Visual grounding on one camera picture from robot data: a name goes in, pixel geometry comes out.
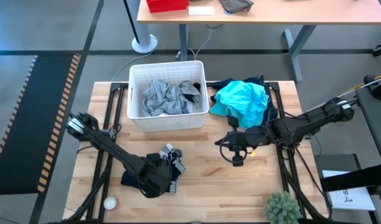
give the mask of red container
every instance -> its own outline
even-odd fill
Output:
[[[188,0],[146,0],[150,13],[168,12],[186,9]]]

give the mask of desk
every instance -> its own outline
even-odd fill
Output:
[[[189,16],[187,10],[151,14],[146,0],[140,0],[137,21],[176,23],[180,30],[181,60],[187,60],[186,24],[287,24],[304,25],[293,40],[289,29],[283,31],[296,82],[302,81],[298,54],[316,25],[381,24],[379,0],[254,0],[249,12],[226,15],[219,0],[189,1],[190,6],[214,7],[213,16]]]
[[[88,108],[88,113],[98,119],[100,127],[103,125],[110,85],[110,82],[94,84]],[[294,82],[279,82],[279,85],[285,110],[300,114],[301,107]],[[208,94],[214,94],[214,90],[209,89]],[[122,130],[117,135],[116,141],[118,145],[130,153],[145,156],[151,152],[159,152],[160,148],[169,142],[183,151],[183,165],[186,171],[179,178],[175,195],[166,193],[158,198],[147,199],[138,189],[120,184],[124,168],[114,159],[108,195],[117,197],[120,204],[115,210],[106,211],[104,222],[266,221],[263,215],[266,198],[272,192],[283,191],[277,153],[273,144],[255,150],[255,156],[248,157],[243,167],[233,167],[220,156],[218,147],[214,145],[215,141],[221,139],[231,129],[227,124],[227,118],[207,114],[202,128],[143,133],[126,116],[126,104],[125,91],[119,122]],[[80,147],[87,145],[89,143],[84,142]],[[309,164],[315,179],[318,180],[309,141],[302,141],[299,150]],[[78,154],[63,218],[72,215],[71,210],[76,210],[90,192],[96,157],[97,151],[92,148]],[[299,157],[295,156],[295,162],[302,191],[320,213],[327,215],[324,199],[313,185]],[[94,214],[97,214],[100,201],[99,193]]]

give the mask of teal cloth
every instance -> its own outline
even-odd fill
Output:
[[[233,81],[216,93],[215,100],[210,113],[235,116],[241,128],[249,128],[262,124],[269,96],[262,85]]]

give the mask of concrete floor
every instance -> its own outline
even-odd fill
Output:
[[[97,3],[97,0],[0,1],[0,50],[82,49]],[[293,35],[300,30],[300,26],[225,25],[213,31],[205,48],[283,49],[282,30],[286,27]],[[159,49],[178,48],[177,26],[153,24],[149,29],[159,39]],[[208,29],[192,25],[189,33],[190,47],[197,49],[207,38]],[[106,0],[91,49],[129,50],[133,38],[122,1]],[[318,26],[305,48],[371,49],[378,44],[381,44],[381,26]],[[72,111],[86,111],[93,83],[109,81],[119,67],[133,57],[88,57]],[[292,79],[287,55],[199,55],[198,58],[204,63],[208,80],[259,75],[265,75],[268,80]],[[0,56],[0,140],[31,59],[31,56]],[[174,55],[151,55],[133,64],[174,60]],[[300,64],[304,82],[297,84],[297,90],[304,110],[360,83],[365,75],[381,74],[381,56],[301,55]],[[129,67],[124,68],[116,80],[128,80],[128,71]],[[361,111],[351,122],[327,125],[316,136],[323,154],[356,153],[362,167],[381,163]],[[318,154],[315,140],[312,147]],[[59,221],[62,217],[77,148],[78,142],[65,135],[41,223]],[[0,216],[20,224],[28,223],[34,202],[35,195],[0,196]],[[367,213],[362,212],[335,211],[334,218],[370,223]]]

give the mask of small plant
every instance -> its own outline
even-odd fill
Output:
[[[273,193],[266,201],[265,216],[271,224],[298,224],[300,207],[288,192]]]

